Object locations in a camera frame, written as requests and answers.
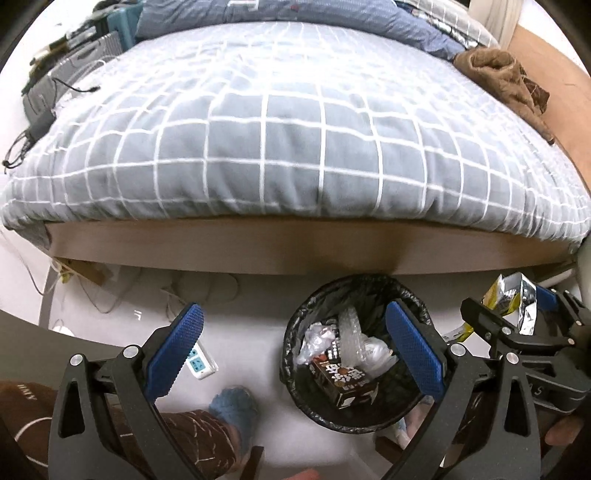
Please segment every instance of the slipper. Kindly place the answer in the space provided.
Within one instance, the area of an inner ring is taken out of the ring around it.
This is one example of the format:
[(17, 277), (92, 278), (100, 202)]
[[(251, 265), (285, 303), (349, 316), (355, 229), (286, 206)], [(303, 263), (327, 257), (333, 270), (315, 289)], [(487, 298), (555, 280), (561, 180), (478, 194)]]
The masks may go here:
[(213, 399), (209, 413), (228, 423), (240, 434), (240, 456), (251, 449), (252, 439), (258, 420), (256, 402), (244, 387), (226, 388)]

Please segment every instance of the black garbage bag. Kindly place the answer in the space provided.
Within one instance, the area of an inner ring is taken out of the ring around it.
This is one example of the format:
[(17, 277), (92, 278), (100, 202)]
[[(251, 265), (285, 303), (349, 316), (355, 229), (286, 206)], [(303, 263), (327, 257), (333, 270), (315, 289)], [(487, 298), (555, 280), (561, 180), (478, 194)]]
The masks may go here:
[(330, 403), (306, 365), (294, 364), (308, 327), (315, 322), (325, 323), (348, 306), (355, 307), (364, 334), (382, 339), (396, 351), (384, 322), (387, 305), (396, 299), (401, 299), (419, 321), (433, 324), (425, 304), (415, 294), (396, 279), (380, 274), (335, 280), (314, 292), (291, 317), (283, 340), (281, 381), (296, 406), (317, 424), (342, 433), (371, 433), (396, 423), (421, 399), (402, 360), (378, 379), (373, 404), (341, 410)]

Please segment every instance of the brown pants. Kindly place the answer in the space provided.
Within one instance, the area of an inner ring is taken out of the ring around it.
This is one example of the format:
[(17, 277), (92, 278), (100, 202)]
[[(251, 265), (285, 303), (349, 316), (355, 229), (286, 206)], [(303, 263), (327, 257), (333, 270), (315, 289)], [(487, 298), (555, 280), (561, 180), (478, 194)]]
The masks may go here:
[[(57, 392), (39, 384), (0, 382), (0, 418), (27, 458), (46, 478), (49, 430)], [(130, 463), (149, 471), (123, 412), (111, 408), (115, 430)], [(162, 418), (182, 451), (199, 471), (213, 480), (236, 462), (226, 426), (203, 410), (163, 413)]]

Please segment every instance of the blue gripper pad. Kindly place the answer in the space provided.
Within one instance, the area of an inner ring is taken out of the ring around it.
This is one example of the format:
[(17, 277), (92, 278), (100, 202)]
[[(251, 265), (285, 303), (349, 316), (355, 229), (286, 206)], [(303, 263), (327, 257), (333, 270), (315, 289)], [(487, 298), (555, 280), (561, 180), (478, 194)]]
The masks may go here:
[(203, 332), (203, 311), (194, 303), (181, 312), (173, 329), (147, 367), (144, 395), (151, 403), (168, 395), (187, 355)]
[(557, 312), (558, 311), (558, 300), (556, 295), (550, 290), (544, 287), (536, 285), (535, 297), (538, 302), (538, 309), (544, 312)]
[(445, 393), (443, 365), (401, 306), (386, 308), (386, 328), (423, 395), (440, 401)]

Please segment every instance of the bed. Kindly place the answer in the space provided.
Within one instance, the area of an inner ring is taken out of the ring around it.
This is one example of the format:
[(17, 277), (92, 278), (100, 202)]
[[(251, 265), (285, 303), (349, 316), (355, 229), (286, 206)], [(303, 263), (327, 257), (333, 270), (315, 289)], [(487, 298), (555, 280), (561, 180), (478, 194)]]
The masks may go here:
[(517, 268), (585, 239), (577, 168), (453, 67), (450, 37), (385, 29), (392, 2), (320, 2), (324, 24), (248, 3), (146, 20), (153, 39), (77, 84), (98, 92), (60, 100), (4, 225), (52, 257), (257, 274)]

